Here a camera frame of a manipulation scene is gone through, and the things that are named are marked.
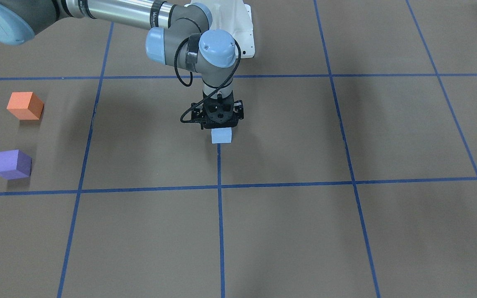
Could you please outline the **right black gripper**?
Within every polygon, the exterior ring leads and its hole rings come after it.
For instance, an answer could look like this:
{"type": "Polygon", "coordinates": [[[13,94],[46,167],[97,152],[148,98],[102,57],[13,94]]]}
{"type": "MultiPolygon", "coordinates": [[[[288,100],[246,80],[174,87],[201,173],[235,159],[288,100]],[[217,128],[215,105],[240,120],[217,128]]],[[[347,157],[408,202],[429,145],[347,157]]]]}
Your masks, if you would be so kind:
{"type": "Polygon", "coordinates": [[[191,111],[191,120],[206,130],[233,128],[242,119],[244,119],[243,101],[235,101],[233,93],[225,98],[217,94],[217,98],[209,98],[200,108],[196,107],[191,111]]]}

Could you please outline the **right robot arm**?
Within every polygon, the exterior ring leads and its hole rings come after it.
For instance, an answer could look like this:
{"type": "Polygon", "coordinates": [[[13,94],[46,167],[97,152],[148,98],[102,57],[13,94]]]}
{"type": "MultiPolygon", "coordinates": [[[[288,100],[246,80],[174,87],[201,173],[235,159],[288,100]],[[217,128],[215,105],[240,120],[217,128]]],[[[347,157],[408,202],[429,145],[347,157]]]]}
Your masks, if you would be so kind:
{"type": "Polygon", "coordinates": [[[210,9],[193,2],[188,6],[165,0],[0,0],[0,42],[22,45],[64,18],[104,19],[147,29],[149,59],[204,82],[203,98],[182,114],[184,124],[202,129],[235,127],[244,119],[241,100],[235,101],[233,77],[242,51],[238,41],[222,29],[212,30],[210,9]]]}

